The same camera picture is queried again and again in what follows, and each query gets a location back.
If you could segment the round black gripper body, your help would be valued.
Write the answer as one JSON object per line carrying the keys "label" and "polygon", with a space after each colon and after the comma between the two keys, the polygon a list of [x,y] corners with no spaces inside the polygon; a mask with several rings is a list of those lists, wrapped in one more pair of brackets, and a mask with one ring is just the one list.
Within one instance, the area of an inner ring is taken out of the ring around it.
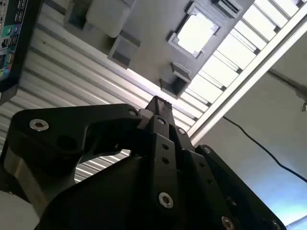
{"label": "round black gripper body", "polygon": [[42,230],[221,230],[173,157],[128,157],[59,194]]}

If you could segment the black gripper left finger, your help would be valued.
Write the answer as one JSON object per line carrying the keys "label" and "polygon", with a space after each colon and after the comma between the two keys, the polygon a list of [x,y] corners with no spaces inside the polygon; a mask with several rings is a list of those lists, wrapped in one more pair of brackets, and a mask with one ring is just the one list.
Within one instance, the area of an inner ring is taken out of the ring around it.
{"label": "black gripper left finger", "polygon": [[62,192],[128,157],[173,157],[165,102],[31,109],[10,122],[0,157],[0,189],[46,211]]}

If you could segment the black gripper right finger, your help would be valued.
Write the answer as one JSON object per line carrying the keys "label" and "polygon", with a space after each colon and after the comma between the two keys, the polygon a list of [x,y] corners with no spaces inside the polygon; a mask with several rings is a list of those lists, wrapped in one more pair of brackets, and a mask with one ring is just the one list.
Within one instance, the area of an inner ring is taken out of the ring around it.
{"label": "black gripper right finger", "polygon": [[207,145],[194,147],[165,102],[184,182],[189,230],[284,230],[285,225]]}

